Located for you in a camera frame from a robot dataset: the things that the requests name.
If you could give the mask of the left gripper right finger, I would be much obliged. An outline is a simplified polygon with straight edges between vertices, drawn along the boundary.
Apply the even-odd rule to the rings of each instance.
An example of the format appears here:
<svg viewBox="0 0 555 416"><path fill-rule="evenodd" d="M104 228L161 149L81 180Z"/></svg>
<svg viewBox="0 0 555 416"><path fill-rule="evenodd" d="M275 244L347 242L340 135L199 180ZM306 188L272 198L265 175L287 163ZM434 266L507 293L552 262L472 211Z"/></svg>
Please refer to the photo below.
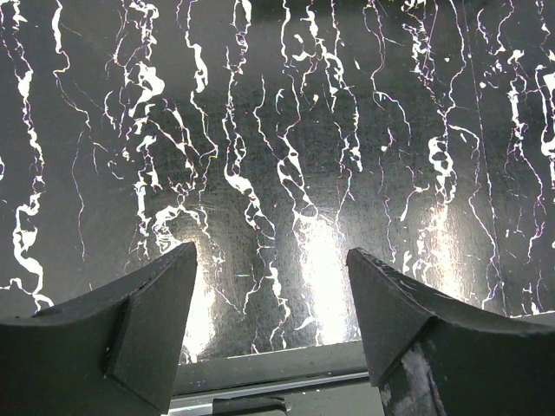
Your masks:
<svg viewBox="0 0 555 416"><path fill-rule="evenodd" d="M553 314L476 308L361 249L346 264L369 380L387 415L553 414Z"/></svg>

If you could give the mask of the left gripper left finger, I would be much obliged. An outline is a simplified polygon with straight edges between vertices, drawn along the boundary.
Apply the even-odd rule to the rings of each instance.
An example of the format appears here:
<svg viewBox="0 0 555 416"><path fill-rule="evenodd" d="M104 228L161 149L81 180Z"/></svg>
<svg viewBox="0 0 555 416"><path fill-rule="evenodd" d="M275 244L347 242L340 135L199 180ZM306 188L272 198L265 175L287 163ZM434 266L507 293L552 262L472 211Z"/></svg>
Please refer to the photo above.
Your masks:
<svg viewBox="0 0 555 416"><path fill-rule="evenodd" d="M197 273L183 243L99 289L1 322L4 415L162 415Z"/></svg>

